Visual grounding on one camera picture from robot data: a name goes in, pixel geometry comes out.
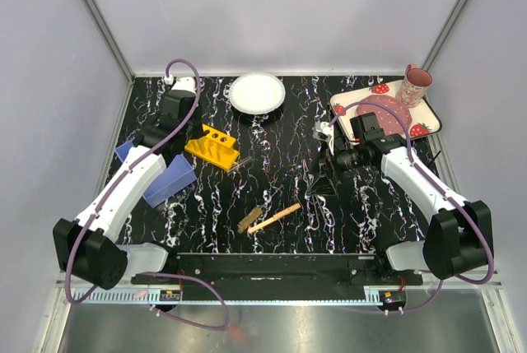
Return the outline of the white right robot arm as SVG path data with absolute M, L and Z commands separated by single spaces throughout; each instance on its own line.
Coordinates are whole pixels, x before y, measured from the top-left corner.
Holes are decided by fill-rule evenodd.
M 308 187 L 310 196 L 332 196 L 342 173 L 373 166 L 396 183 L 425 216 L 424 240 L 385 244 L 384 266 L 391 271 L 430 272 L 440 280 L 464 278 L 478 267 L 494 272 L 492 217 L 482 201 L 470 202 L 437 178 L 399 134 L 387 135 L 373 113 L 352 119 L 358 143 L 345 151 L 334 148 L 334 128 L 328 122 L 314 126 L 322 143 L 317 172 Z

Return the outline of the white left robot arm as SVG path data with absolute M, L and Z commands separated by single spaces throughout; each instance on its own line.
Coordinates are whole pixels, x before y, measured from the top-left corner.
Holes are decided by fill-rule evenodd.
M 148 187 L 203 128 L 198 91 L 173 86 L 151 123 L 145 124 L 113 178 L 77 217 L 60 219 L 53 240 L 60 269 L 104 290 L 123 278 L 159 272 L 169 251 L 162 244 L 120 246 L 124 222 Z

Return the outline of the metal wire tongs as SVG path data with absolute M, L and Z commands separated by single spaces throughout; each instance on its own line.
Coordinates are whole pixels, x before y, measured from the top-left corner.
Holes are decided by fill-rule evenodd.
M 312 207 L 312 213 L 314 215 L 314 220 L 310 223 L 310 228 L 312 230 L 318 230 L 324 223 L 322 202 L 318 195 L 312 193 L 310 188 L 305 191 L 305 199 Z

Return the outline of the brown test tube brush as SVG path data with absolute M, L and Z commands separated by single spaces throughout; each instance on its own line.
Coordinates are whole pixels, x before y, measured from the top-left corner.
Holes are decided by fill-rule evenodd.
M 263 210 L 261 207 L 253 208 L 237 225 L 237 232 L 239 234 L 248 230 L 251 224 L 253 224 L 261 215 Z

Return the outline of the wooden test tube clamp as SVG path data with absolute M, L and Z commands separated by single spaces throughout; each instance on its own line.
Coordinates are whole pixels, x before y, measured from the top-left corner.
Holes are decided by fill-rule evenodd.
M 272 223 L 274 223 L 276 221 L 279 221 L 282 218 L 284 218 L 285 216 L 288 216 L 288 215 L 292 214 L 293 212 L 298 211 L 300 209 L 301 209 L 301 204 L 299 202 L 297 202 L 297 203 L 291 205 L 290 207 L 281 210 L 280 212 L 276 213 L 275 215 L 273 215 L 272 217 L 268 218 L 267 220 L 262 221 L 262 222 L 258 223 L 257 225 L 251 226 L 247 230 L 247 232 L 249 234 L 253 234 L 254 232 L 262 230 L 265 227 L 267 227 L 268 225 L 271 225 Z

